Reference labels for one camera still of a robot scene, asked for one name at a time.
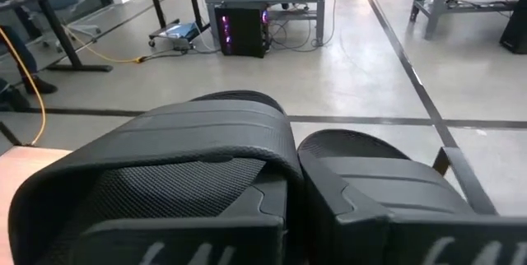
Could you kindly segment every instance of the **gray concrete floor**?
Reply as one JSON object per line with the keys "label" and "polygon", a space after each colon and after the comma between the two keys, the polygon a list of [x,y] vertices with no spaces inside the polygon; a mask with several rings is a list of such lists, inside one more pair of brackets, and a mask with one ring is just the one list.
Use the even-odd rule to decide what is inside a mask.
{"label": "gray concrete floor", "polygon": [[[436,38],[425,41],[423,16],[408,26],[411,0],[374,1],[442,118],[479,120],[468,121],[469,128],[449,130],[499,212],[526,215],[522,162],[527,153],[521,149],[527,142],[527,132],[506,128],[507,122],[501,122],[527,122],[523,105],[527,87],[522,82],[527,76],[526,59],[511,55],[498,45],[506,19],[496,13],[445,16]],[[314,52],[274,50],[264,59],[224,57],[220,53],[159,58],[143,64],[114,64],[111,73],[44,70],[41,76],[60,89],[44,101],[52,108],[148,110],[209,92],[251,89],[274,97],[290,115],[314,121],[292,124],[297,142],[315,130],[350,128],[376,135],[414,160],[431,164],[443,146],[433,126],[380,124],[385,120],[427,121],[430,116],[371,5],[368,0],[336,3],[333,13],[333,0],[326,0],[325,37],[329,39],[334,27],[333,38]],[[148,0],[136,0],[91,21],[109,30],[148,6]],[[189,0],[165,0],[162,6],[168,20],[192,19]],[[205,11],[202,15],[208,20]],[[117,59],[147,55],[152,52],[147,35],[156,28],[156,14],[150,9],[91,47]],[[314,36],[314,24],[306,21],[292,21],[285,28],[287,37],[282,30],[276,37],[289,46],[301,44],[307,35]],[[206,50],[212,46],[212,38],[206,33],[195,44]],[[159,40],[156,50],[169,47],[168,42]],[[42,67],[59,58],[49,51],[36,53]],[[105,63],[87,49],[79,51],[79,56],[84,63]],[[16,77],[14,67],[6,72],[7,66],[3,64],[0,72]],[[29,141],[40,125],[38,114],[0,113],[0,119],[24,141]],[[40,145],[70,150],[128,120],[57,114],[50,114],[48,119]],[[492,124],[496,128],[480,128],[479,124],[485,124],[480,121],[495,121]],[[456,185],[451,174],[448,180]]]}

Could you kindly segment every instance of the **shoe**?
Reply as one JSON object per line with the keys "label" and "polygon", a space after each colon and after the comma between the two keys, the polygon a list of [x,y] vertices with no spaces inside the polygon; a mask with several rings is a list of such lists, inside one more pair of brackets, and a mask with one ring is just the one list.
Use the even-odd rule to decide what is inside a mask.
{"label": "shoe", "polygon": [[[33,76],[33,82],[35,83],[36,89],[40,94],[52,94],[57,92],[58,88],[55,85],[49,84],[48,82],[40,79],[37,76]],[[24,79],[24,87],[29,95],[34,95],[35,90],[28,79]]]}
{"label": "shoe", "polygon": [[8,110],[14,111],[22,111],[30,107],[30,102],[13,86],[0,93],[0,104],[5,104]]}

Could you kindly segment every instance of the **black box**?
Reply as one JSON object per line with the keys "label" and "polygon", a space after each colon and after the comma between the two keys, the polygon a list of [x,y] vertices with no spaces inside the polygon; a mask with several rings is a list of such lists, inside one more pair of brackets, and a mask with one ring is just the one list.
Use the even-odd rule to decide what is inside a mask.
{"label": "black box", "polygon": [[500,44],[512,53],[527,54],[527,0],[516,4]]}
{"label": "black box", "polygon": [[218,7],[215,14],[224,55],[264,57],[270,42],[266,7]]}

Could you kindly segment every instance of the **desk leg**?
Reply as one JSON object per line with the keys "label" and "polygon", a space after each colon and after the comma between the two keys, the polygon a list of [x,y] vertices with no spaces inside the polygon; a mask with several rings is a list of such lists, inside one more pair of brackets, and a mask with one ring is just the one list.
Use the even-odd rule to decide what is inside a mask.
{"label": "desk leg", "polygon": [[49,66],[46,69],[50,71],[68,71],[68,72],[110,72],[113,68],[107,65],[83,65],[81,59],[79,59],[77,52],[72,46],[68,35],[64,31],[64,28],[55,14],[55,11],[49,4],[48,0],[39,0],[40,9],[46,16],[46,19],[49,22],[49,26],[57,36],[58,41],[63,46],[64,52],[68,56],[71,65],[53,65]]}

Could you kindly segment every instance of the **wooden desk surface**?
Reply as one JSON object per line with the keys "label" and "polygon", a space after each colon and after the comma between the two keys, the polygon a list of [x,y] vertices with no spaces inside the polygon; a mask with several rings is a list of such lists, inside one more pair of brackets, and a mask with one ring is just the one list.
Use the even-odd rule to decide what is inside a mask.
{"label": "wooden desk surface", "polygon": [[32,174],[64,157],[70,151],[15,146],[0,156],[0,265],[12,265],[7,215],[13,195]]}

